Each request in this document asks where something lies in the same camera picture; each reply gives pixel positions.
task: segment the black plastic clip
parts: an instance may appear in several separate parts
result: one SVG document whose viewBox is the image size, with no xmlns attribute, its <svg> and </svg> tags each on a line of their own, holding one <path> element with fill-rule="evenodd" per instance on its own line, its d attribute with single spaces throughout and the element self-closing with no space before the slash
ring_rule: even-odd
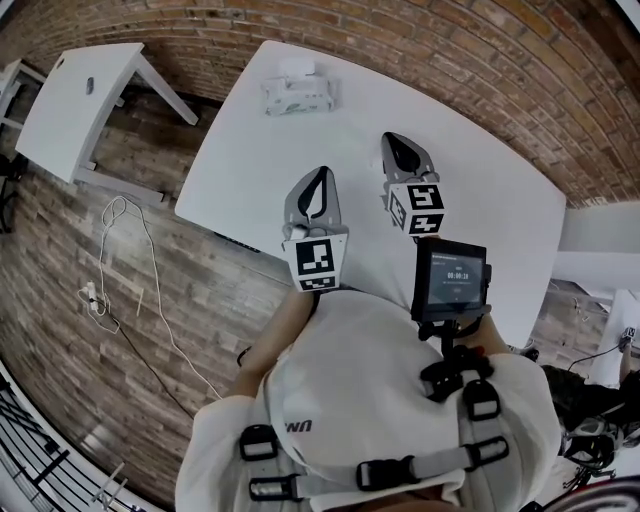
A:
<svg viewBox="0 0 640 512">
<path fill-rule="evenodd" d="M 428 384 L 427 398 L 442 403 L 462 388 L 464 382 L 458 368 L 450 361 L 438 361 L 420 372 L 420 379 Z"/>
<path fill-rule="evenodd" d="M 413 475 L 413 455 L 404 459 L 370 460 L 358 464 L 356 482 L 364 492 L 382 491 L 401 485 L 417 484 L 420 479 Z"/>
<path fill-rule="evenodd" d="M 501 411 L 498 392 L 484 379 L 469 382 L 462 392 L 462 400 L 471 421 L 491 420 Z"/>
<path fill-rule="evenodd" d="M 278 437 L 271 425 L 251 425 L 240 435 L 242 460 L 273 459 L 278 455 Z"/>
<path fill-rule="evenodd" d="M 252 478 L 249 496 L 252 501 L 302 501 L 296 494 L 295 479 L 298 474 L 274 478 Z"/>
<path fill-rule="evenodd" d="M 509 444 L 502 436 L 492 437 L 480 443 L 465 444 L 464 447 L 467 449 L 473 464 L 466 469 L 467 472 L 509 456 Z"/>
</svg>

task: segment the white table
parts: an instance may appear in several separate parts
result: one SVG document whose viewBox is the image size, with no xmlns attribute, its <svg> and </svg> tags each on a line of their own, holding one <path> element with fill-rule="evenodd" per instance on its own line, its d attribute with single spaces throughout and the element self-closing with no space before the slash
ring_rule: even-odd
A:
<svg viewBox="0 0 640 512">
<path fill-rule="evenodd" d="M 16 149 L 58 178 L 80 180 L 151 203 L 163 194 L 94 171 L 91 153 L 120 94 L 138 73 L 187 123 L 197 116 L 142 56 L 142 43 L 78 48 L 64 52 L 42 86 Z M 93 78 L 93 92 L 87 94 Z"/>
<path fill-rule="evenodd" d="M 264 115 L 260 83 L 286 57 L 311 57 L 340 80 L 338 109 Z M 551 276 L 565 198 L 505 144 L 453 110 L 390 78 L 318 52 L 265 42 L 211 126 L 176 206 L 191 222 L 282 257 L 286 194 L 329 166 L 350 235 L 343 282 L 409 308 L 415 244 L 383 208 L 372 165 L 385 131 L 424 147 L 445 192 L 443 238 L 487 247 L 489 302 L 505 340 L 528 340 Z"/>
<path fill-rule="evenodd" d="M 44 83 L 46 80 L 46 77 L 23 64 L 20 59 L 8 64 L 0 73 L 0 125 L 6 124 L 17 130 L 22 129 L 22 123 L 9 119 L 6 115 L 11 100 L 13 100 L 22 85 L 22 82 L 18 80 L 20 73 L 24 73 L 40 83 Z"/>
</svg>

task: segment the display screen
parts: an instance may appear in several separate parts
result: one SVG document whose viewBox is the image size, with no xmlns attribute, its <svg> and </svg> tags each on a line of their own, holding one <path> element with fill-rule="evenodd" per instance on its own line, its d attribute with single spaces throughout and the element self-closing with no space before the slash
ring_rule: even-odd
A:
<svg viewBox="0 0 640 512">
<path fill-rule="evenodd" d="M 431 256 L 428 304 L 480 302 L 483 268 L 481 258 L 434 252 Z"/>
</svg>

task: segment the chair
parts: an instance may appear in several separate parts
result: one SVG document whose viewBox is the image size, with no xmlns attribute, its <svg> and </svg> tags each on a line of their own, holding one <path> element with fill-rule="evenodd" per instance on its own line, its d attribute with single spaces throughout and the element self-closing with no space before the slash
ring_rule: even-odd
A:
<svg viewBox="0 0 640 512">
<path fill-rule="evenodd" d="M 22 123 L 8 119 L 7 111 L 11 101 L 18 93 L 22 82 L 18 80 L 20 73 L 29 75 L 38 82 L 44 83 L 46 78 L 40 73 L 22 63 L 20 59 L 12 62 L 0 73 L 0 125 L 6 124 L 12 128 L 22 130 Z"/>
</svg>

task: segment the brick wall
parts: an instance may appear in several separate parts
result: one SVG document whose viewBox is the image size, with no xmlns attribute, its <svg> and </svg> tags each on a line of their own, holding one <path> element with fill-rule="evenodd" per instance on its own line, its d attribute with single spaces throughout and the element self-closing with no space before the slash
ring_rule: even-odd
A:
<svg viewBox="0 0 640 512">
<path fill-rule="evenodd" d="M 613 0 L 22 0 L 0 61 L 142 41 L 179 91 L 223 100 L 275 39 L 375 69 L 530 160 L 569 204 L 640 199 L 640 42 Z"/>
</svg>

